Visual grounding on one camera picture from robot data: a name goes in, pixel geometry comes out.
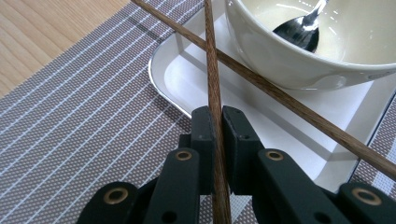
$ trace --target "wooden table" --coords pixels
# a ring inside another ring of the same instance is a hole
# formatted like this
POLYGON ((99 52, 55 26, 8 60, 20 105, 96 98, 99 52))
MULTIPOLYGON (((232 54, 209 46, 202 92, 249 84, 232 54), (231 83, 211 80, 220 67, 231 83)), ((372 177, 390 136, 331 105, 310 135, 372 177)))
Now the wooden table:
POLYGON ((0 97, 77 43, 128 0, 0 0, 0 97))

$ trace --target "woven placemat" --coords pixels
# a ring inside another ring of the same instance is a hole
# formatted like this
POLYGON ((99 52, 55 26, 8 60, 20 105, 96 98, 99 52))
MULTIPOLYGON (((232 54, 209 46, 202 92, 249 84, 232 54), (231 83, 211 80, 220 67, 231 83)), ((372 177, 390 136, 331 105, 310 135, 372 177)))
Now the woven placemat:
MULTIPOLYGON (((180 23, 203 6, 148 2, 180 23)), ((0 101, 0 223, 76 222, 103 185, 141 187, 160 173, 191 127, 149 83, 149 58, 172 32, 129 4, 0 101)), ((372 141, 393 161, 394 102, 372 141)), ((363 162, 352 180, 395 194, 363 162)), ((249 197, 231 201, 235 223, 255 222, 249 197)), ((201 198, 200 222, 211 222, 210 197, 201 198)))

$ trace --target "black plastic part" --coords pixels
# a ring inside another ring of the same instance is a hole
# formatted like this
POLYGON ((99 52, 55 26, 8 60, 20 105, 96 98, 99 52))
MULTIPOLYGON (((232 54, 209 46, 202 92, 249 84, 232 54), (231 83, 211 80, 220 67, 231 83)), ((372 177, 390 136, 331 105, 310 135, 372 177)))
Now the black plastic part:
POLYGON ((230 188, 235 195, 252 195, 257 179, 252 161, 264 146, 241 110, 224 106, 222 117, 230 188))
POLYGON ((271 197, 283 223, 349 223, 287 153, 260 150, 255 164, 262 190, 271 197))
POLYGON ((340 187, 337 205, 353 223, 395 223, 396 202, 382 191, 362 183, 340 187))
POLYGON ((131 221, 129 223, 141 224, 143 223, 146 213, 149 208, 152 193, 157 185, 158 177, 150 180, 146 185, 137 190, 136 203, 132 211, 131 221))
POLYGON ((257 189, 257 191, 260 193, 256 193, 252 196, 253 212, 257 222, 265 224, 281 223, 281 217, 276 211, 276 207, 271 197, 268 195, 268 192, 266 192, 264 188, 257 189))
POLYGON ((200 156, 200 194, 213 190, 216 136, 209 107, 202 106, 191 113, 191 148, 200 156))
POLYGON ((79 215, 78 224, 129 223, 137 188, 125 182, 113 182, 99 189, 79 215))
POLYGON ((144 223, 198 223, 199 158, 190 148, 168 154, 144 223))
POLYGON ((191 134, 181 134, 178 138, 178 148, 191 147, 191 134))

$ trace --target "brass screw hole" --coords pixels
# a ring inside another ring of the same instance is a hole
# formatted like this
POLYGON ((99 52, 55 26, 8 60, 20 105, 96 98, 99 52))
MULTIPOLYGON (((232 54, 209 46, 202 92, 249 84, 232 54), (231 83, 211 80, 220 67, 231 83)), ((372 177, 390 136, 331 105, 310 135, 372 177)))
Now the brass screw hole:
POLYGON ((265 153, 265 156, 267 156, 267 158, 269 158, 273 161, 282 161, 283 160, 283 155, 277 151, 267 151, 267 153, 265 153))
POLYGON ((179 151, 176 154, 176 159, 178 161, 187 161, 189 159, 191 159, 192 155, 189 151, 179 151))
POLYGON ((352 190, 352 194, 355 196, 355 198, 363 203, 374 206, 380 205, 382 203, 381 199, 368 189, 355 188, 352 190))
POLYGON ((116 204, 124 201, 128 197, 128 190, 125 188, 114 188, 106 192, 103 200, 108 204, 116 204))

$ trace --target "spoon bowl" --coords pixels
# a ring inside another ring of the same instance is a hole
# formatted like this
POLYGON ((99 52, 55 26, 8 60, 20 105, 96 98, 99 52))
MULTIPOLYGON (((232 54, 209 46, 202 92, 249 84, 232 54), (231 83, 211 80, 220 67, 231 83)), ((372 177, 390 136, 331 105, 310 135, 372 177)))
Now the spoon bowl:
POLYGON ((319 42, 318 15, 329 0, 319 0, 306 16, 286 21, 275 28, 274 33, 301 49, 315 52, 319 42))

